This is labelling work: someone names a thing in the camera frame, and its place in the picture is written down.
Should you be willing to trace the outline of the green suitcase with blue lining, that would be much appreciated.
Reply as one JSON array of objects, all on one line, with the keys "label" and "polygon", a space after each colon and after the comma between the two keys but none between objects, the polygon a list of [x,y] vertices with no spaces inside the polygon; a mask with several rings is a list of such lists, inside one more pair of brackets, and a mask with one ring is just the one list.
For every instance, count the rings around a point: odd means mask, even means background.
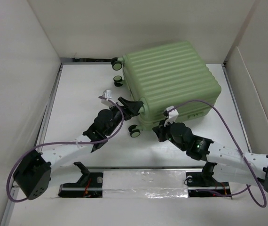
[{"label": "green suitcase with blue lining", "polygon": [[207,115],[216,103],[221,86],[188,41],[164,44],[111,60],[112,69],[122,70],[114,85],[126,85],[133,101],[142,101],[139,125],[131,125],[131,137],[151,130],[164,119],[163,112],[175,106],[176,121],[184,122]]}]

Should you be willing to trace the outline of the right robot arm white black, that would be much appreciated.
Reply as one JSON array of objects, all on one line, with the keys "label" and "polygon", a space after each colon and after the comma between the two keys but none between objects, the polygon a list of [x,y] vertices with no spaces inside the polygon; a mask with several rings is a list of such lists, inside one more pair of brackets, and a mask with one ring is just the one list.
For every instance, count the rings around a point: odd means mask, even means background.
[{"label": "right robot arm white black", "polygon": [[159,142],[169,141],[186,155],[204,161],[201,181],[234,182],[250,186],[262,185],[268,193],[268,154],[240,153],[211,139],[194,135],[184,123],[165,125],[164,121],[152,129]]}]

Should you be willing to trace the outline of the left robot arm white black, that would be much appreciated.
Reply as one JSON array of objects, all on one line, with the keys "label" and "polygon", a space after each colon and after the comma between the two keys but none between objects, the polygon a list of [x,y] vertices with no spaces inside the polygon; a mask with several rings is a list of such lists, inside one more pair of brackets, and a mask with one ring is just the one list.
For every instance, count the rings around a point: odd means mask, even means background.
[{"label": "left robot arm white black", "polygon": [[10,195],[11,181],[24,193],[23,201],[40,197],[48,189],[52,173],[67,162],[102,148],[119,133],[124,122],[138,116],[143,107],[142,101],[122,97],[118,103],[105,97],[100,99],[111,106],[101,110],[91,126],[76,139],[34,146],[17,160],[6,184],[7,196],[12,202],[18,200]]}]

